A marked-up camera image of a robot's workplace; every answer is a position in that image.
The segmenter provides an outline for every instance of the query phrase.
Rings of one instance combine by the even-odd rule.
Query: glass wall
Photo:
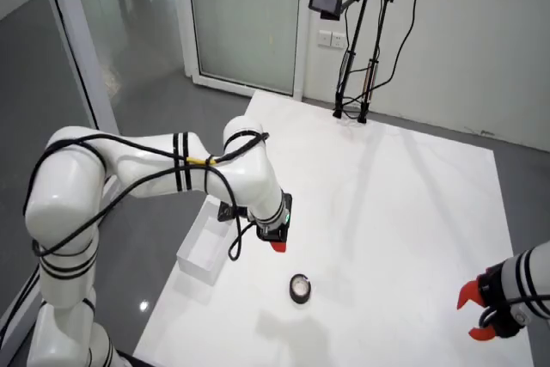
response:
[[[184,77],[175,0],[82,0],[95,51],[121,133],[141,128],[167,83]]]
[[[298,0],[192,0],[201,73],[292,94]]]
[[[0,0],[0,315],[30,275],[21,208],[49,137],[90,126],[49,0]]]

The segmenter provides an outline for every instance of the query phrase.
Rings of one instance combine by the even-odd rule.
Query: light switch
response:
[[[317,45],[330,46],[333,33],[328,30],[320,30],[317,34]]]

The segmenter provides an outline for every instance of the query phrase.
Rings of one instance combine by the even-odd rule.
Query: white table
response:
[[[522,366],[529,338],[468,336],[461,286],[512,255],[489,150],[257,92],[247,116],[294,197],[286,254],[246,234],[214,287],[177,265],[135,355],[176,366]],[[295,273],[311,280],[303,306]]]

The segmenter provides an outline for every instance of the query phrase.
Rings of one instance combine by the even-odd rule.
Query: white robotic arm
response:
[[[473,339],[515,336],[534,318],[550,320],[550,242],[487,268],[466,283],[457,308],[471,300],[486,307],[480,326],[469,332]]]
[[[93,323],[99,232],[97,220],[92,221],[112,174],[136,197],[199,190],[247,207],[258,237],[283,252],[291,197],[283,193],[267,159],[265,137],[252,119],[232,119],[223,131],[224,155],[216,158],[191,132],[146,138],[100,138],[82,127],[56,132],[48,148],[62,148],[42,159],[25,210],[45,300],[28,365],[129,365]],[[82,231],[76,235],[78,228]]]

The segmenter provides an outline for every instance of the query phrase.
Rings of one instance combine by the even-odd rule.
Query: clear plastic box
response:
[[[220,201],[208,196],[177,253],[180,270],[214,285],[236,237],[233,221],[217,221]]]

